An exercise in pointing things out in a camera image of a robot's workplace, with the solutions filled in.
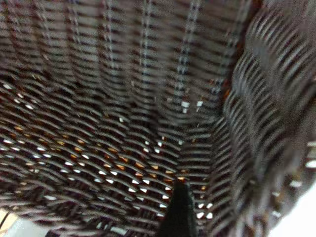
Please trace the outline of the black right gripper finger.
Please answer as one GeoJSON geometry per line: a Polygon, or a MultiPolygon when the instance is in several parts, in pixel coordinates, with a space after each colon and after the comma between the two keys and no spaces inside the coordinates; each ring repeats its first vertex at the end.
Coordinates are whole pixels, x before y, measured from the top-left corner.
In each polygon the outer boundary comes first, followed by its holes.
{"type": "Polygon", "coordinates": [[[159,237],[196,237],[194,196],[188,181],[176,180],[171,201],[159,229],[159,237]]]}

